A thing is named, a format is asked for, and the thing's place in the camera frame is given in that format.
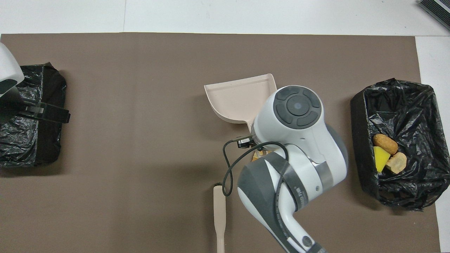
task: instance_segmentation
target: black plastic bag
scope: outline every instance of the black plastic bag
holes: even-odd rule
[[[66,80],[50,63],[21,66],[17,84],[22,98],[64,107]],[[0,167],[33,167],[56,161],[61,149],[61,123],[15,116],[0,125]]]
[[[419,211],[447,189],[449,153],[430,86],[389,79],[366,87],[351,100],[351,127],[361,187],[382,204]],[[395,140],[408,159],[398,175],[375,168],[378,133]]]

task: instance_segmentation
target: white surface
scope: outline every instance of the white surface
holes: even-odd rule
[[[0,33],[122,32],[126,0],[0,0]]]
[[[127,0],[124,31],[450,35],[416,0]]]
[[[433,87],[439,106],[445,140],[450,145],[450,37],[416,37],[420,78]],[[450,252],[450,190],[436,201],[441,251]]]

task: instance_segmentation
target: cable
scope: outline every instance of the cable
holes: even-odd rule
[[[225,147],[228,144],[230,144],[231,142],[233,142],[233,140],[230,140],[227,143],[225,143],[225,145],[223,147],[223,153],[224,153],[224,156],[225,156],[225,161],[227,162],[227,165],[228,165],[228,170],[225,173],[224,179],[222,181],[222,193],[225,195],[225,197],[230,196],[231,192],[233,191],[233,174],[232,174],[233,167],[240,160],[242,160],[246,155],[250,154],[252,151],[254,151],[256,149],[259,149],[259,148],[262,148],[262,147],[264,147],[266,145],[277,145],[284,151],[285,159],[289,161],[288,150],[286,149],[286,147],[283,144],[281,144],[279,142],[276,142],[276,141],[267,141],[267,142],[263,142],[263,143],[260,143],[258,145],[255,145],[255,146],[251,147],[249,150],[245,151],[245,153],[243,153],[240,157],[238,157],[238,159],[236,159],[236,161],[230,166],[230,162],[228,161],[228,158],[227,158],[226,153],[225,153]],[[226,192],[225,183],[226,183],[226,180],[228,178],[228,175],[230,175],[230,189],[229,189],[229,192]]]

